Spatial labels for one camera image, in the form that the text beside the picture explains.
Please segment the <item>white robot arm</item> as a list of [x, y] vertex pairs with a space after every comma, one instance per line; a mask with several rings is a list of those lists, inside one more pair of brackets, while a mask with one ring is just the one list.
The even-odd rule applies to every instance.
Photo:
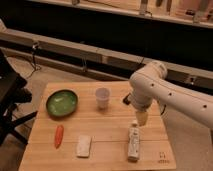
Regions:
[[[167, 73], [166, 66], [158, 60], [135, 71], [129, 79], [132, 106], [138, 113], [144, 113], [153, 100], [161, 101], [208, 127], [213, 139], [213, 96], [170, 83], [165, 80]], [[143, 120], [138, 113], [136, 118], [142, 126]]]

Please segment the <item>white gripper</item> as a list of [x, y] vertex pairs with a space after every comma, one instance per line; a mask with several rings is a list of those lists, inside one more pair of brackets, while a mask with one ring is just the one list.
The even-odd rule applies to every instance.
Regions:
[[132, 106], [137, 110], [136, 118], [139, 126], [144, 126], [148, 119], [147, 109], [151, 106], [152, 101], [133, 101]]

